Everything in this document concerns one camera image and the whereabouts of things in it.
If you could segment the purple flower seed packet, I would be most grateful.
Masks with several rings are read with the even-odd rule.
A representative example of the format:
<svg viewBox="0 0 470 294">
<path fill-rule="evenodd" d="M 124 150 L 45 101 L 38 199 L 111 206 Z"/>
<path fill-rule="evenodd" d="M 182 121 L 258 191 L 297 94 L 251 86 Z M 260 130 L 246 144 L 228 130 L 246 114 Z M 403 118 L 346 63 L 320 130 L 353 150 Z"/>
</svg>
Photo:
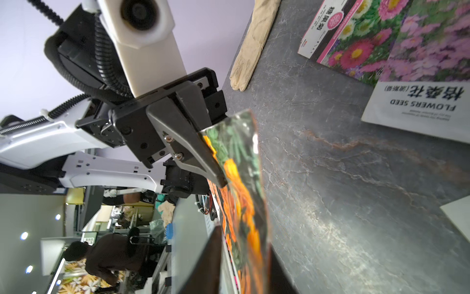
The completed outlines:
<svg viewBox="0 0 470 294">
<path fill-rule="evenodd" d="M 469 1 L 412 2 L 361 120 L 469 143 Z"/>
</svg>

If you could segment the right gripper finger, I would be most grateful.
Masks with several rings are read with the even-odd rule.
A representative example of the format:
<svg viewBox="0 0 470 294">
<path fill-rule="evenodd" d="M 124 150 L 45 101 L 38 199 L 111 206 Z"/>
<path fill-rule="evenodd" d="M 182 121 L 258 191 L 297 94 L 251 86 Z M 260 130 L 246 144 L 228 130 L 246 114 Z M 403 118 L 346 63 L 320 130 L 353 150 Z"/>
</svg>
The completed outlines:
<svg viewBox="0 0 470 294">
<path fill-rule="evenodd" d="M 222 228 L 217 225 L 179 294 L 218 294 L 222 263 Z"/>
</svg>

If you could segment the sunflower seed packet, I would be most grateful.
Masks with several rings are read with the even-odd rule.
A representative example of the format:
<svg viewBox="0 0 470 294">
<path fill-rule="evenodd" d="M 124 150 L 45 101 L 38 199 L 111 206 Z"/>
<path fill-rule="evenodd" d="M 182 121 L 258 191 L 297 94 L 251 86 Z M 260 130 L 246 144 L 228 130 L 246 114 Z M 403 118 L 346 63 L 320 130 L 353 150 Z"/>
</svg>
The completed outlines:
<svg viewBox="0 0 470 294">
<path fill-rule="evenodd" d="M 447 203 L 441 210 L 467 241 L 470 241 L 470 196 Z"/>
</svg>

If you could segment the beige work glove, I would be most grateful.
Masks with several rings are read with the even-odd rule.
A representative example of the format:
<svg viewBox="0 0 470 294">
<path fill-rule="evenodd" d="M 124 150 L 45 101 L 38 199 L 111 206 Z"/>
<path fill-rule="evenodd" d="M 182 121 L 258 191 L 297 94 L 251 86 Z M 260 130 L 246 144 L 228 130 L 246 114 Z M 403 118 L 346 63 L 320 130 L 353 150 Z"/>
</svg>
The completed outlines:
<svg viewBox="0 0 470 294">
<path fill-rule="evenodd" d="M 258 65 L 281 0 L 256 0 L 247 34 L 230 73 L 233 90 L 243 92 L 247 89 Z"/>
</svg>

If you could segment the person in dark shirt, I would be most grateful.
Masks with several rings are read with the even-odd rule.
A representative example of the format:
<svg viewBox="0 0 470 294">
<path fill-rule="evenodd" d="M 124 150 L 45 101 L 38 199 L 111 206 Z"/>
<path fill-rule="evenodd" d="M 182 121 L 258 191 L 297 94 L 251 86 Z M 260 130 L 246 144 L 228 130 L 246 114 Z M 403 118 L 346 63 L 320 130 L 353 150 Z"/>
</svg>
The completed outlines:
<svg viewBox="0 0 470 294">
<path fill-rule="evenodd" d="M 165 245 L 131 245 L 128 237 L 109 233 L 102 236 L 94 245 L 74 241 L 64 251 L 67 262 L 78 262 L 85 259 L 85 270 L 88 274 L 103 279 L 111 286 L 117 286 L 119 271 L 131 271 L 142 277 L 153 275 L 157 262 L 151 256 L 161 254 Z"/>
</svg>

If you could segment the orange marigold seed packet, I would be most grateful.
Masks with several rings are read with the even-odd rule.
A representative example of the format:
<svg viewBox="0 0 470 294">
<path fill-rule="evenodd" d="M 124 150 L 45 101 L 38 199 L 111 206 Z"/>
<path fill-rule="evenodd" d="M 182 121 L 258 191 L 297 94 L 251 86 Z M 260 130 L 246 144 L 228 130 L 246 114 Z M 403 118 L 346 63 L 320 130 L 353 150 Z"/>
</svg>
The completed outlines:
<svg viewBox="0 0 470 294">
<path fill-rule="evenodd" d="M 209 187 L 240 294 L 269 293 L 270 224 L 251 110 L 201 132 L 227 185 Z"/>
</svg>

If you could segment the pink chrysanthemum seed packet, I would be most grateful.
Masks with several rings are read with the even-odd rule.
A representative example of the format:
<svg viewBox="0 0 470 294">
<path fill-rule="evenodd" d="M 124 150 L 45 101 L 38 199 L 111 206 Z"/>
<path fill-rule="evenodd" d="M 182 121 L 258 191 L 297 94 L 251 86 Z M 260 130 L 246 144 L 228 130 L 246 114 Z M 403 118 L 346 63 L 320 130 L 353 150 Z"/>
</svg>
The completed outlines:
<svg viewBox="0 0 470 294">
<path fill-rule="evenodd" d="M 410 0 L 323 1 L 297 52 L 374 86 L 410 7 Z"/>
</svg>

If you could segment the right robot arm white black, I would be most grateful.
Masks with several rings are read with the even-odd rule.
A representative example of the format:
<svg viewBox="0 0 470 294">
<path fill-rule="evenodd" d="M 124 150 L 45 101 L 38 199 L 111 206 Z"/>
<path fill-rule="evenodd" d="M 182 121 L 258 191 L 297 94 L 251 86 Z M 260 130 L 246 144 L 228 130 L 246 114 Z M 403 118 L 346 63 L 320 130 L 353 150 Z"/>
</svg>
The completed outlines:
<svg viewBox="0 0 470 294">
<path fill-rule="evenodd" d="M 201 132 L 223 120 L 215 72 L 187 73 L 167 1 L 83 1 L 44 52 L 82 93 L 52 111 L 1 122 L 1 186 L 16 194 L 128 186 L 176 197 L 226 186 Z"/>
</svg>

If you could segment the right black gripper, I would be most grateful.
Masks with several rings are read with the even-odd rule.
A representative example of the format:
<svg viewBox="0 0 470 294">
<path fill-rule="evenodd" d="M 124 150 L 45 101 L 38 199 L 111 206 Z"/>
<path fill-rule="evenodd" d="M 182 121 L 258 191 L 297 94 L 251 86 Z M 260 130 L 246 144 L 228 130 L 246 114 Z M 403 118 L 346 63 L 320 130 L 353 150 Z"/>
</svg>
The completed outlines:
<svg viewBox="0 0 470 294">
<path fill-rule="evenodd" d="M 78 129 L 108 147 L 126 145 L 147 168 L 167 154 L 177 166 L 223 188 L 227 180 L 199 134 L 226 113 L 215 71 L 203 68 L 118 106 L 100 103 Z"/>
</svg>

